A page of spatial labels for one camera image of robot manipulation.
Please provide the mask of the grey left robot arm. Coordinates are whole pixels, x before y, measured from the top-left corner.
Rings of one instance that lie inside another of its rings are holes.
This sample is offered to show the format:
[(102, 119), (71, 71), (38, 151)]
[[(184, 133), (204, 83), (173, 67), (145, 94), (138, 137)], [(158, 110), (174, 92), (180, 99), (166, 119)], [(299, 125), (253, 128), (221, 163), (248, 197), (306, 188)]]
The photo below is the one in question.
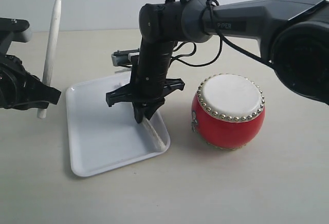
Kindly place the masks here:
[(18, 57), (1, 54), (1, 108), (47, 109), (49, 104), (56, 105), (60, 96), (60, 90), (28, 72)]

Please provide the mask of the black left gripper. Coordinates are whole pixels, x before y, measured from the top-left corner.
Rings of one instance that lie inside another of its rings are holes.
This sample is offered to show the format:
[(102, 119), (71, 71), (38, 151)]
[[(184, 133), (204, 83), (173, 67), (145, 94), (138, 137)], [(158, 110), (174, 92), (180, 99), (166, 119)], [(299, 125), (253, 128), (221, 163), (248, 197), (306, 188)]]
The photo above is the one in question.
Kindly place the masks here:
[(1, 108), (47, 109), (49, 104), (57, 105), (60, 96), (61, 91), (27, 73), (18, 57), (1, 54)]

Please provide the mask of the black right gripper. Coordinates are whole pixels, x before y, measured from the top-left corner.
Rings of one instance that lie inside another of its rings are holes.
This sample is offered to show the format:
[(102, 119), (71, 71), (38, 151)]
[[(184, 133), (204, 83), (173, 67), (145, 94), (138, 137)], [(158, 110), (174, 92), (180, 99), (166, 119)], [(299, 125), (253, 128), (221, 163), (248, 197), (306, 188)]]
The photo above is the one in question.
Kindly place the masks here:
[(181, 79), (166, 78), (175, 44), (175, 41), (149, 43), (142, 40), (130, 82), (106, 93), (108, 106), (132, 102), (134, 118), (140, 124), (144, 116), (150, 120), (164, 105), (164, 97), (177, 89), (183, 90), (185, 83)]

